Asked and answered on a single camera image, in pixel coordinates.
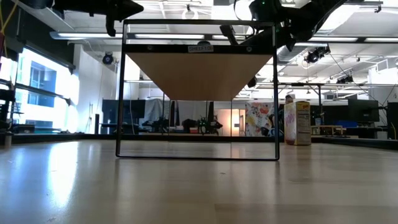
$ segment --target ceiling light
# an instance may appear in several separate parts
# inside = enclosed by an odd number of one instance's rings
[[[398,42],[398,38],[366,38],[365,42]]]
[[[114,37],[109,36],[108,34],[99,34],[99,33],[58,33],[60,37],[71,37],[71,38],[122,38],[122,34],[116,34]]]
[[[233,100],[253,100],[252,98],[234,98]]]
[[[295,47],[327,47],[328,46],[328,44],[324,44],[324,43],[321,43],[321,44],[319,44],[319,43],[296,43],[295,45],[294,45]]]
[[[181,4],[181,5],[186,5],[186,4],[190,4],[190,5],[201,5],[200,1],[159,1],[159,0],[148,0],[148,1],[134,1],[138,4],[166,4],[166,5],[171,5],[171,4]]]
[[[191,18],[187,18],[187,13],[188,12],[193,12],[193,16],[191,17]],[[182,15],[181,15],[181,19],[199,19],[199,14],[198,14],[198,11],[196,11],[196,10],[194,10],[194,9],[185,9],[183,12],[182,12]]]
[[[204,39],[204,35],[196,34],[135,34],[137,39]]]
[[[310,51],[308,55],[304,58],[304,60],[307,63],[315,63],[329,53],[330,53],[329,46],[317,47],[314,51]]]
[[[165,96],[165,97],[163,97],[163,96],[147,96],[147,99],[149,100],[149,99],[165,99],[165,100],[169,100],[170,98],[169,97],[167,97],[167,96]]]
[[[236,40],[244,40],[246,37],[244,35],[236,35],[235,38],[236,38]],[[228,38],[223,36],[223,35],[213,35],[213,39],[215,39],[215,40],[228,40]]]
[[[356,37],[312,37],[311,42],[356,42]]]

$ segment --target monitor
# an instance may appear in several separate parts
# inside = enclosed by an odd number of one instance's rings
[[[352,121],[378,122],[379,102],[376,100],[348,100],[348,111]]]
[[[129,119],[131,116],[133,119],[145,117],[145,103],[146,100],[123,100],[124,106],[124,117]]]

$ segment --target box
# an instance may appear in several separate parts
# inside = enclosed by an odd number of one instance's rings
[[[284,107],[285,142],[295,146],[311,145],[310,103],[299,101]]]
[[[189,133],[198,134],[199,133],[198,128],[189,128]]]

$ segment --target wooden panel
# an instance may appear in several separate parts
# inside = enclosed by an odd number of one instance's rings
[[[128,53],[171,100],[231,101],[271,55]]]

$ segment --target black metal frame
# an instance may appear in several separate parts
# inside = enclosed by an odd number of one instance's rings
[[[119,77],[119,98],[118,98],[118,125],[116,133],[116,157],[136,158],[136,159],[204,159],[204,160],[224,160],[224,161],[278,161],[280,158],[279,153],[279,135],[275,135],[275,158],[265,159],[234,159],[234,158],[215,158],[215,157],[147,157],[147,156],[124,156],[121,155],[121,140],[122,140],[122,125],[123,125],[123,89],[124,89],[124,67],[126,60],[126,53],[128,52],[168,52],[168,53],[188,53],[189,45],[153,45],[153,44],[128,44],[129,39],[127,33],[127,26],[129,24],[174,24],[174,25],[231,25],[231,26],[262,26],[272,28],[272,56],[274,59],[274,108],[278,108],[278,72],[277,72],[277,29],[276,23],[273,22],[260,22],[260,21],[220,21],[220,20],[183,20],[183,19],[126,19],[123,22],[123,37],[122,37],[122,56],[121,56],[121,69]],[[269,54],[269,48],[259,46],[243,46],[243,45],[214,45],[214,52],[207,52],[207,54]],[[279,120],[278,113],[275,114],[275,120]],[[279,133],[278,122],[275,123],[275,133]],[[179,137],[179,141],[186,141],[183,136]],[[174,141],[177,139],[175,136],[165,138],[166,141]]]

